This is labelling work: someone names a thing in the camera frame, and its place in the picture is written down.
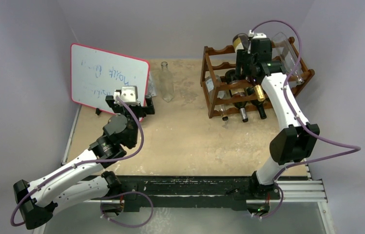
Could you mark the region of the clear slim glass bottle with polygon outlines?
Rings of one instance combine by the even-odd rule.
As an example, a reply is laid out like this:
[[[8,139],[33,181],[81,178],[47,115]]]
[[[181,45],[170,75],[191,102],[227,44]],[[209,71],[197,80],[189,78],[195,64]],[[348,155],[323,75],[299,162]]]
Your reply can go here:
[[[173,75],[168,69],[166,61],[161,62],[161,71],[159,72],[159,86],[162,98],[170,102],[174,98]]]

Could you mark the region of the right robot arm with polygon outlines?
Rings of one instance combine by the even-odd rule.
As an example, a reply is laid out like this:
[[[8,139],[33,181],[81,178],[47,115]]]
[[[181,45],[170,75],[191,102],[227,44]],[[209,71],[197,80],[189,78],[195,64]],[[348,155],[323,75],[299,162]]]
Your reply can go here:
[[[250,194],[262,198],[282,169],[311,155],[317,139],[308,131],[318,135],[320,129],[301,113],[286,81],[287,70],[280,60],[272,59],[272,43],[265,34],[241,33],[232,45],[236,76],[248,80],[258,101],[269,98],[279,123],[280,132],[269,144],[270,157],[253,173],[254,181],[249,185]]]

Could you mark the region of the dark gold-capped wine bottle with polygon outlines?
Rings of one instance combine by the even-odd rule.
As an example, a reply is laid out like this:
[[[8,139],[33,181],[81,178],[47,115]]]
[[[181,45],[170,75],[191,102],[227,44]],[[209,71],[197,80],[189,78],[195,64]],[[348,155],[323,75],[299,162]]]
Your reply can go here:
[[[245,33],[240,33],[232,39],[232,45],[236,53],[237,49],[246,49],[248,53],[261,52],[263,53],[262,47],[260,46],[261,39],[249,39],[248,35]],[[248,81],[254,88],[255,95],[259,101],[264,101],[265,94],[261,86],[260,81]]]

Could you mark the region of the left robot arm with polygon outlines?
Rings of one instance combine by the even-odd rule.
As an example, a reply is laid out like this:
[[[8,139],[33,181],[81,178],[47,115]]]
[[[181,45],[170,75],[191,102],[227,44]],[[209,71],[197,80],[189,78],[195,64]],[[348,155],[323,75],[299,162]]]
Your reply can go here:
[[[126,149],[141,151],[144,132],[140,119],[155,113],[150,96],[145,105],[124,94],[107,96],[114,115],[103,126],[102,135],[75,159],[34,181],[20,180],[13,186],[16,207],[10,216],[13,227],[32,230],[48,222],[56,213],[90,199],[123,199],[141,192],[126,190],[108,167],[129,159]],[[20,213],[22,221],[15,216]]]

